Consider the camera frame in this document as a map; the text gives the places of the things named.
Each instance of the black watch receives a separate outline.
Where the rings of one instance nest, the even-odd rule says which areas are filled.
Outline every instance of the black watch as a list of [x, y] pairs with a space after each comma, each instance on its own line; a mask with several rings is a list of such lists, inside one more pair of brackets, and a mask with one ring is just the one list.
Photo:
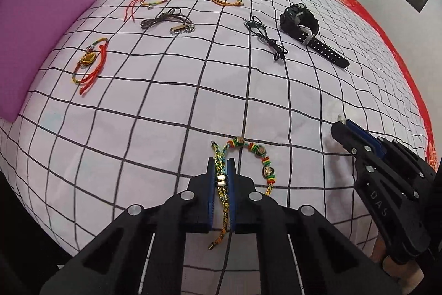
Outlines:
[[[347, 68], [350, 63], [343, 56], [340, 56], [329, 46], [316, 38], [319, 32], [318, 21], [303, 3], [293, 4], [287, 8], [279, 17], [282, 30], [290, 37], [299, 40], [302, 44], [315, 50], [319, 55], [340, 68]], [[308, 34], [303, 31], [300, 25], [310, 29]]]

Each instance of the wall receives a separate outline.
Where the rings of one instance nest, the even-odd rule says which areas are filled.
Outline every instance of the wall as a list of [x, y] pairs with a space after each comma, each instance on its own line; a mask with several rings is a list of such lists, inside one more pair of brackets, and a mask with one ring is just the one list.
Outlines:
[[442, 0], [428, 0], [419, 13], [405, 0], [358, 0], [384, 29], [404, 59], [432, 120], [442, 155]]

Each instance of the bed sheet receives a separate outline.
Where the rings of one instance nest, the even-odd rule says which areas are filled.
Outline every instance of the bed sheet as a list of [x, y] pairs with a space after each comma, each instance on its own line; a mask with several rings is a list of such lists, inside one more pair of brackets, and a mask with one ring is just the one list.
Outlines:
[[[271, 196], [310, 204], [366, 254], [377, 228], [357, 193], [352, 157], [331, 124], [350, 118], [374, 136], [397, 139], [424, 157], [427, 133], [416, 101], [379, 34], [339, 0], [171, 0], [154, 9], [131, 0], [96, 0], [50, 53], [14, 123], [0, 121], [0, 168], [42, 228], [76, 254], [131, 204], [153, 207], [205, 173], [210, 142], [242, 135], [263, 144], [276, 171]], [[303, 2], [320, 38], [349, 60], [348, 69], [289, 38], [279, 15]], [[180, 7], [195, 32], [173, 36], [170, 23], [148, 31], [140, 20]], [[258, 16], [289, 53], [273, 60], [243, 20]], [[83, 96], [72, 72], [85, 48], [110, 39], [101, 75]], [[238, 173], [264, 192], [260, 162], [229, 151]], [[215, 228], [222, 210], [215, 206]], [[258, 294], [253, 235], [188, 234], [183, 294]]]

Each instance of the watch strap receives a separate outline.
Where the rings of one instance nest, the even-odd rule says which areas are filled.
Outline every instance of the watch strap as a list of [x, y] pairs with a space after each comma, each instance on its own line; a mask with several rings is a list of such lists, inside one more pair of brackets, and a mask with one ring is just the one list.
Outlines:
[[[292, 38], [299, 40], [301, 43], [304, 43], [306, 38], [309, 36], [306, 32], [303, 32], [298, 27], [293, 27], [289, 32], [286, 33]], [[350, 65], [347, 59], [339, 55], [337, 52], [315, 37], [311, 38], [311, 40], [307, 43], [307, 47], [315, 50], [320, 56], [326, 58], [329, 62], [337, 65], [340, 68], [347, 68]]]
[[325, 45], [317, 38], [313, 37], [312, 40], [308, 42], [307, 47], [315, 50], [320, 56], [323, 56], [329, 62], [336, 64], [340, 68], [347, 68], [350, 65], [347, 59], [345, 59], [343, 56], [340, 56], [333, 49]]

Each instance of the purple panel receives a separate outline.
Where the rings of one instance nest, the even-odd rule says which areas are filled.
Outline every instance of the purple panel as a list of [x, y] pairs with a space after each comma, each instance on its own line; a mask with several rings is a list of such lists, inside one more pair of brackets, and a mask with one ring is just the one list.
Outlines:
[[0, 117], [14, 121], [41, 64], [95, 0], [0, 0]]

